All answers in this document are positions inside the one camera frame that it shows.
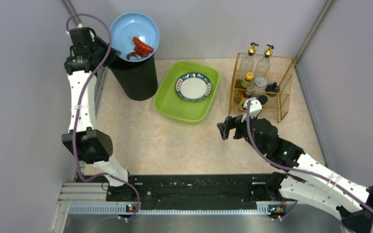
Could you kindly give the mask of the small brown cap bottle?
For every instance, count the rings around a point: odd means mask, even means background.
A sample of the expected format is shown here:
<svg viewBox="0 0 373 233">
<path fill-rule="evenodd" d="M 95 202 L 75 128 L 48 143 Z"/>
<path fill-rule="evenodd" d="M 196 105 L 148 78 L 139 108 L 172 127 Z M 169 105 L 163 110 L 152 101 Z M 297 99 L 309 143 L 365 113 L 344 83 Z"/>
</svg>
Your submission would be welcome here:
<svg viewBox="0 0 373 233">
<path fill-rule="evenodd" d="M 253 92 L 253 91 L 252 91 L 252 89 L 250 89 L 250 88 L 247 88 L 247 89 L 243 92 L 242 97 L 241 97 L 241 100 L 240 100 L 240 102 L 239 102 L 239 106 L 238 106 L 238 109 L 239 109 L 241 112 L 244 111 L 244 107 L 243 107 L 243 105 L 244 105 L 245 101 L 246 101 L 247 99 L 249 99 L 249 98 L 252 97 L 252 92 Z"/>
</svg>

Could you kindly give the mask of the white plate with green rim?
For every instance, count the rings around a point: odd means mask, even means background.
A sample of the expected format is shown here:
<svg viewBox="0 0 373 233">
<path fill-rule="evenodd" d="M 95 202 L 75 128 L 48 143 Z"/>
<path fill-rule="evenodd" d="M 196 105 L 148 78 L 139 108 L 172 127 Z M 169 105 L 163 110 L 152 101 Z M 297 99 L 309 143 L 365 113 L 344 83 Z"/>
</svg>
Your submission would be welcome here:
<svg viewBox="0 0 373 233">
<path fill-rule="evenodd" d="M 185 101 L 199 102 L 212 91 L 212 82 L 201 73 L 190 72 L 180 76 L 174 85 L 175 93 Z"/>
</svg>

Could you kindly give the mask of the small dark spice bottle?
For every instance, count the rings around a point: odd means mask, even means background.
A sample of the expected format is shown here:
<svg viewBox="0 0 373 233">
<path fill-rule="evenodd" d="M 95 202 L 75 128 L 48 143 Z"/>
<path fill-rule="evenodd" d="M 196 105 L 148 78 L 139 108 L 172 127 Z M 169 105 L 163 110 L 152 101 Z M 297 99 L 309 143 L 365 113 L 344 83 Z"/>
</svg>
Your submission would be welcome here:
<svg viewBox="0 0 373 233">
<path fill-rule="evenodd" d="M 265 95 L 261 95 L 257 98 L 262 106 L 264 106 L 268 102 L 268 97 Z"/>
</svg>

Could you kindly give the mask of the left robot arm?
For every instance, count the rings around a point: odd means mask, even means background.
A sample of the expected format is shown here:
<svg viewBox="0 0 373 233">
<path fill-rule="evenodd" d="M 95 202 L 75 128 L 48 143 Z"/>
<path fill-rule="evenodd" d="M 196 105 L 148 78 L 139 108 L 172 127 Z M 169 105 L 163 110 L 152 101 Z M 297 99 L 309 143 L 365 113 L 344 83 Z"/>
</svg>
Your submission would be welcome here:
<svg viewBox="0 0 373 233">
<path fill-rule="evenodd" d="M 132 200 L 138 194 L 129 172 L 113 157 L 112 139 L 98 129 L 95 92 L 98 69 L 109 57 L 110 46 L 93 29 L 81 27 L 68 32 L 72 46 L 64 67 L 71 90 L 71 116 L 63 145 L 78 162 L 93 165 L 108 181 L 109 197 Z"/>
</svg>

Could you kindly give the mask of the clear glass bottle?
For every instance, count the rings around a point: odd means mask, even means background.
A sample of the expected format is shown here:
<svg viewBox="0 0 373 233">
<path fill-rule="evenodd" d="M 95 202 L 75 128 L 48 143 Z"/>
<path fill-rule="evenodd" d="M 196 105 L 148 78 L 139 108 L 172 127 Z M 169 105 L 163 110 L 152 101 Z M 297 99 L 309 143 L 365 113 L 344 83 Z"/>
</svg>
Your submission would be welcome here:
<svg viewBox="0 0 373 233">
<path fill-rule="evenodd" d="M 264 50 L 263 57 L 260 58 L 256 64 L 255 77 L 266 78 L 270 70 L 270 57 L 273 54 L 274 45 L 267 44 L 267 48 Z"/>
</svg>

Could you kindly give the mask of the black lid jar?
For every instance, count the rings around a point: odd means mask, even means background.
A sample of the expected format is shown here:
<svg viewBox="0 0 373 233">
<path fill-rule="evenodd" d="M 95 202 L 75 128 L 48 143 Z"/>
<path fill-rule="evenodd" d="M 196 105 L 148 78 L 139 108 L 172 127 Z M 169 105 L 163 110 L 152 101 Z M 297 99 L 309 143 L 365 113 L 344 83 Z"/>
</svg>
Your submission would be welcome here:
<svg viewBox="0 0 373 233">
<path fill-rule="evenodd" d="M 280 93 L 280 86 L 277 82 L 270 83 L 266 86 L 265 92 L 269 97 L 275 97 Z"/>
</svg>

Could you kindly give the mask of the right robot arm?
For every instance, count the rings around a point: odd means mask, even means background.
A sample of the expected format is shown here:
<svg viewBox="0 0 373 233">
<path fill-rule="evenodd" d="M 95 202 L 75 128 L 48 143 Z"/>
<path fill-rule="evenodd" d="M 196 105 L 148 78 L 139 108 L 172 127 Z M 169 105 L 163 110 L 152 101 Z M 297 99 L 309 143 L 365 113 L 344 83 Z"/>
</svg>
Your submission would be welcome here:
<svg viewBox="0 0 373 233">
<path fill-rule="evenodd" d="M 230 130 L 234 139 L 245 139 L 274 172 L 266 181 L 273 198 L 299 201 L 335 218 L 345 229 L 369 233 L 373 226 L 373 185 L 359 185 L 313 159 L 302 148 L 282 139 L 266 119 L 228 116 L 217 128 L 223 140 Z"/>
</svg>

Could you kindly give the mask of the blue plate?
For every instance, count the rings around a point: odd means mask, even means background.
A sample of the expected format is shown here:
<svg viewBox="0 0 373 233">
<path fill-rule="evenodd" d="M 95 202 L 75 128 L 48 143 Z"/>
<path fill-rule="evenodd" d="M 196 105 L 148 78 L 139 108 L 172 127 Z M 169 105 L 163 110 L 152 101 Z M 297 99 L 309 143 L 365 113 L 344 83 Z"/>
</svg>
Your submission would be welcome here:
<svg viewBox="0 0 373 233">
<path fill-rule="evenodd" d="M 156 52 L 160 34 L 155 22 L 145 14 L 138 12 L 125 13 L 119 16 L 110 27 L 112 36 L 112 48 L 121 51 L 119 56 L 121 59 L 128 62 L 144 61 Z M 151 46 L 154 52 L 149 53 L 149 56 L 142 60 L 137 60 L 132 57 L 131 60 L 126 59 L 126 55 L 134 51 L 136 47 L 133 43 L 133 37 L 138 37 L 145 44 Z"/>
</svg>

